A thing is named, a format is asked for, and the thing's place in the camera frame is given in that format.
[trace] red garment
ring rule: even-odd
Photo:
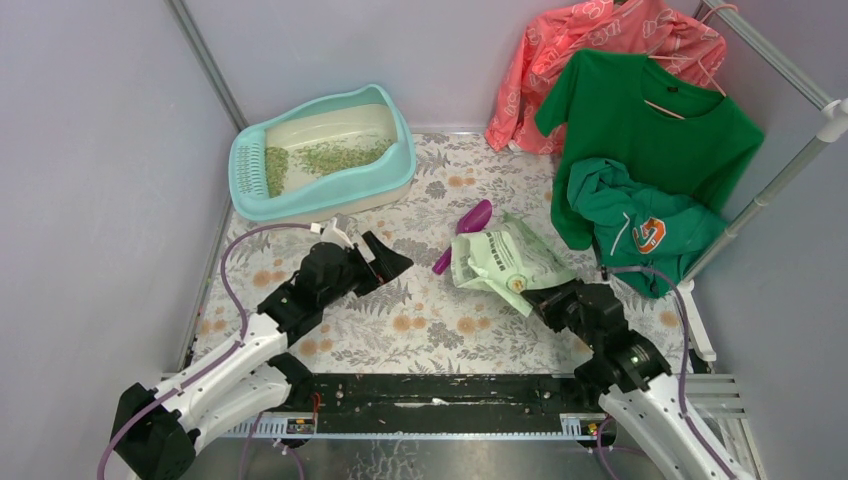
[[[501,150],[514,140],[528,152],[562,152],[565,125],[545,138],[536,129],[533,116],[580,48],[683,57],[659,63],[669,73],[699,86],[710,82],[697,59],[712,75],[727,52],[718,32],[662,0],[628,0],[621,6],[613,5],[612,0],[591,0],[546,12],[527,26],[498,91],[495,115],[486,129],[492,148]]]

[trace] floral tablecloth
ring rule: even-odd
[[[523,317],[494,293],[462,290],[450,271],[430,267],[450,244],[457,220],[481,199],[521,217],[586,281],[598,281],[594,253],[570,251],[549,220],[555,167],[549,156],[494,152],[482,135],[416,135],[418,171],[399,202],[346,217],[348,227],[373,231],[415,266],[376,292],[345,297],[291,350],[313,372],[571,373],[591,357],[568,331],[556,334]],[[256,225],[233,213],[227,243]],[[297,270],[317,236],[304,230],[258,234],[236,248],[228,278],[249,309]],[[643,298],[613,281],[632,328],[679,365],[682,333],[670,296]],[[199,314],[195,358],[239,327],[221,279],[212,280]]]

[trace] white wall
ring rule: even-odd
[[[419,131],[482,130],[525,25],[574,0],[189,0],[249,123],[383,85]],[[668,0],[692,12],[697,0]]]
[[[235,131],[164,2],[0,12],[0,477],[91,479],[176,366]]]
[[[738,0],[748,21],[830,94],[848,96],[848,3]],[[728,35],[720,75],[766,131],[726,209],[735,215],[822,124]],[[769,478],[848,478],[848,138],[831,146],[696,281],[722,370],[740,383]]]

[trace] clothing rack pole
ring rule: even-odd
[[[714,9],[725,5],[722,0],[701,0],[701,6]],[[704,251],[692,267],[686,272],[681,283],[690,282],[701,272],[727,245],[732,242],[739,231],[748,224],[760,211],[780,193],[795,177],[801,173],[829,144],[839,139],[848,130],[848,99],[833,100],[806,73],[798,68],[791,60],[777,49],[771,42],[757,32],[748,22],[731,9],[721,9],[715,12],[724,20],[731,30],[751,46],[763,59],[768,62],[784,79],[786,79],[801,95],[822,111],[827,122],[804,148],[777,174],[774,179],[758,193],[751,203],[733,219],[719,236]]]

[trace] clothing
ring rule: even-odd
[[[591,225],[566,199],[577,160],[617,160],[633,180],[689,195],[718,213],[763,142],[760,129],[729,97],[675,78],[645,55],[588,49],[572,57],[536,114],[543,134],[563,122],[570,133],[554,179],[551,220],[575,250],[592,243]]]
[[[562,129],[549,138],[533,123],[545,97],[571,56],[581,48],[609,52],[681,56],[692,60],[661,61],[667,70],[696,85],[707,85],[707,71],[715,73],[726,44],[715,30],[669,8],[662,0],[592,0],[551,10],[527,25],[512,63],[498,90],[495,114],[486,140],[495,150],[514,140],[532,153],[559,153]]]
[[[603,265],[652,267],[675,283],[726,225],[690,197],[634,182],[627,167],[603,158],[581,160],[571,167],[568,202],[594,223]],[[670,289],[652,274],[617,276],[652,298]]]

